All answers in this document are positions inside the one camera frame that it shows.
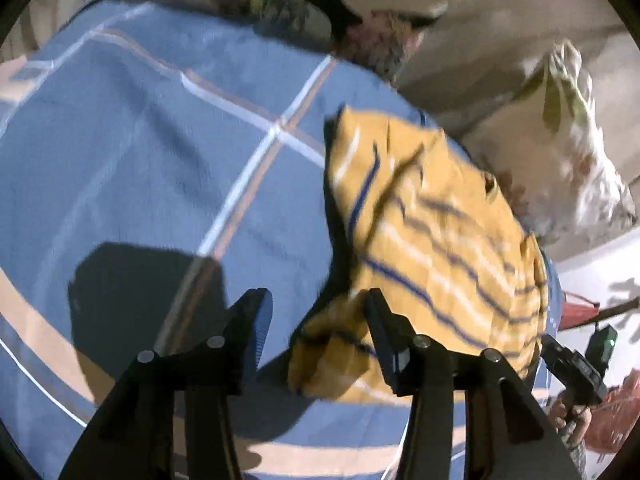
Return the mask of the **person's right hand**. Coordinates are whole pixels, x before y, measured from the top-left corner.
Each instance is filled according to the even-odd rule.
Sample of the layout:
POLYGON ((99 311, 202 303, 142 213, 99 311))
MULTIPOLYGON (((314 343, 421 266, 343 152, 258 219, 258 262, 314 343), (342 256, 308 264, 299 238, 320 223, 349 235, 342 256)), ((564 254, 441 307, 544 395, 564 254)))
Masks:
POLYGON ((580 440, 582 438, 580 434, 584 434, 591 424, 592 414, 587 405, 574 404, 570 406, 570 396, 565 390, 562 390, 549 404, 548 419, 558 431, 573 424, 572 436, 580 440))

